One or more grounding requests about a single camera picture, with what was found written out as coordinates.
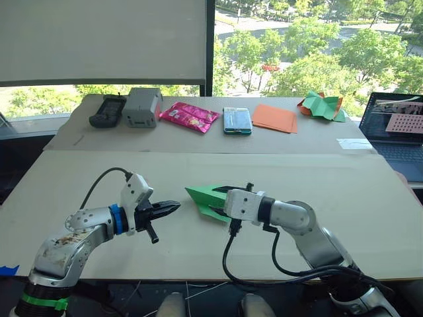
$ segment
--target green paper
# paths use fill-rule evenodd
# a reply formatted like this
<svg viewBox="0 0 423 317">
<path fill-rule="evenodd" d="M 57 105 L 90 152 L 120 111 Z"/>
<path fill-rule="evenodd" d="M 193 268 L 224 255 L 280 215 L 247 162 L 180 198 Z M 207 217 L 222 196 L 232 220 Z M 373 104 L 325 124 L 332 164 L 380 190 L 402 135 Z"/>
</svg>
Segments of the green paper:
<svg viewBox="0 0 423 317">
<path fill-rule="evenodd" d="M 200 213 L 227 223 L 231 220 L 229 217 L 219 215 L 208 207 L 211 205 L 213 207 L 223 208 L 225 205 L 226 193 L 214 192 L 213 189 L 216 187 L 221 187 L 221 185 L 186 187 L 185 189 L 192 200 L 194 200 L 194 203 L 196 203 Z"/>
<path fill-rule="evenodd" d="M 340 110 L 335 116 L 336 107 L 338 106 L 339 97 L 324 97 L 314 91 L 309 91 L 307 97 L 303 101 L 303 106 L 310 109 L 313 117 L 323 117 L 326 120 L 345 122 L 345 113 Z"/>
</svg>

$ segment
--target pink snack bag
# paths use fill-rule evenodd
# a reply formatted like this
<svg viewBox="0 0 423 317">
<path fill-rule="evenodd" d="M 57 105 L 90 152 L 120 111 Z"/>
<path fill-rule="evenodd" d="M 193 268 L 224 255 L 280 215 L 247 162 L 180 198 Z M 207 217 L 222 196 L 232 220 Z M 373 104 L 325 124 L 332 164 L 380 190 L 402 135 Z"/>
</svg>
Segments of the pink snack bag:
<svg viewBox="0 0 423 317">
<path fill-rule="evenodd" d="M 183 102 L 175 102 L 170 109 L 160 115 L 160 118 L 202 133 L 207 132 L 212 122 L 218 117 L 219 114 L 217 112 L 201 109 Z"/>
</svg>

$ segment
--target white window blind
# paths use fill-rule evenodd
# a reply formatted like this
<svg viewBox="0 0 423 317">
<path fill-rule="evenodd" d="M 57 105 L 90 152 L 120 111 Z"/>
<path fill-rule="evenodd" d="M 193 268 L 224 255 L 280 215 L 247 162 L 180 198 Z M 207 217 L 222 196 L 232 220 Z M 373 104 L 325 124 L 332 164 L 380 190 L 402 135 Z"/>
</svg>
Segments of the white window blind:
<svg viewBox="0 0 423 317">
<path fill-rule="evenodd" d="M 3 86 L 202 85 L 205 68 L 205 0 L 0 1 Z"/>
</svg>

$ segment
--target white table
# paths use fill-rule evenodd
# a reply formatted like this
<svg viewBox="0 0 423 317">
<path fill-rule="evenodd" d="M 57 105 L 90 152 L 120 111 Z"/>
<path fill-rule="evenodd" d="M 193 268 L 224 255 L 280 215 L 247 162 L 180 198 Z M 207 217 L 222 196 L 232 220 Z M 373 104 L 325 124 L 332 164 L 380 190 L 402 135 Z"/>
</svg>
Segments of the white table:
<svg viewBox="0 0 423 317">
<path fill-rule="evenodd" d="M 94 179 L 111 166 L 145 176 L 152 201 L 182 206 L 153 222 L 160 241 L 145 232 L 117 236 L 91 255 L 86 279 L 227 279 L 221 257 L 227 225 L 200 215 L 185 186 L 242 186 L 251 181 L 280 200 L 302 200 L 316 211 L 357 264 L 380 279 L 423 277 L 422 208 L 379 155 L 220 155 L 122 151 L 44 151 L 0 209 L 0 267 L 28 274 L 50 233 L 74 213 Z M 87 207 L 117 202 L 124 184 L 113 172 Z M 245 223 L 229 267 L 249 279 L 285 279 L 270 258 L 273 235 Z M 278 259 L 292 270 L 307 265 L 281 234 Z"/>
<path fill-rule="evenodd" d="M 219 98 L 165 97 L 162 110 L 181 101 L 222 113 L 223 107 L 248 108 L 251 115 L 260 104 L 268 104 L 297 113 L 298 134 L 253 127 L 250 136 L 225 135 L 220 117 L 206 134 L 161 120 L 155 129 L 126 127 L 124 122 L 112 129 L 96 129 L 89 116 L 96 113 L 102 95 L 90 94 L 72 113 L 69 121 L 45 147 L 45 150 L 137 151 L 167 153 L 253 153 L 253 154 L 342 154 L 376 153 L 374 149 L 344 150 L 340 139 L 364 139 L 358 127 L 345 123 L 313 119 L 300 114 L 301 98 Z"/>
</svg>

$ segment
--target black remote control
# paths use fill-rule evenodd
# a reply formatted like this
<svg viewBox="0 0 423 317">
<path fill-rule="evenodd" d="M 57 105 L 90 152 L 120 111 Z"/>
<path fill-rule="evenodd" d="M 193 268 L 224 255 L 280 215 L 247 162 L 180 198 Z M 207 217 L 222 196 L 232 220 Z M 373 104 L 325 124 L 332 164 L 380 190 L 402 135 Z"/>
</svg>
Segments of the black remote control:
<svg viewBox="0 0 423 317">
<path fill-rule="evenodd" d="M 126 99 L 123 96 L 104 96 L 104 101 L 97 113 L 89 118 L 93 127 L 116 127 L 122 115 Z"/>
</svg>

